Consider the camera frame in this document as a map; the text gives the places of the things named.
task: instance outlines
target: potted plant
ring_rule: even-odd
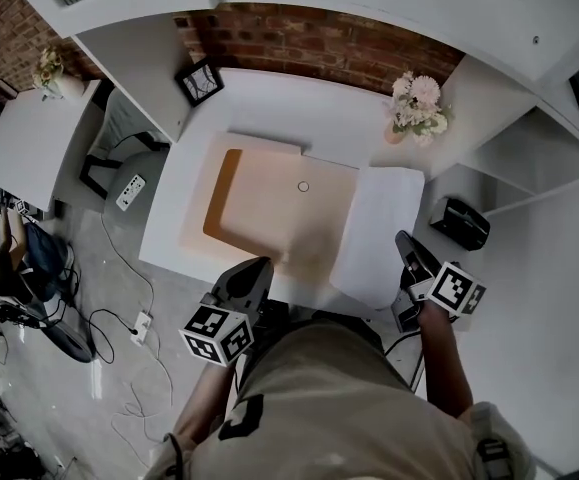
[[[429,146],[448,126],[449,108],[441,108],[439,101],[438,82],[429,76],[414,77],[411,71],[404,73],[393,84],[385,140],[398,144],[412,131],[418,145]]]
[[[42,51],[33,72],[33,85],[43,89],[49,97],[78,100],[85,92],[82,80],[65,73],[62,57],[50,46]]]

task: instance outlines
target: flower vase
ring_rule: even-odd
[[[394,132],[392,121],[389,121],[385,128],[385,141],[389,144],[400,144],[406,135],[407,132]]]
[[[54,80],[60,94],[70,102],[78,101],[85,92],[85,84],[75,76],[61,74]]]

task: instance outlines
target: white wall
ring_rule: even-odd
[[[579,468],[579,187],[491,226],[465,263],[489,287],[459,341],[467,377],[537,457],[570,472]]]

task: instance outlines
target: power outlet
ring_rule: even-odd
[[[137,174],[131,178],[125,189],[116,199],[116,204],[123,212],[127,211],[131,202],[138,196],[140,191],[145,187],[147,182]]]
[[[142,347],[145,344],[145,338],[147,337],[147,331],[151,327],[151,317],[141,311],[138,314],[138,318],[136,319],[136,325],[134,329],[138,331],[138,334],[131,335],[131,341],[133,341],[139,347]]]

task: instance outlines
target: pink flower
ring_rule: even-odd
[[[440,86],[430,76],[419,76],[411,82],[411,96],[423,106],[432,106],[440,99]]]

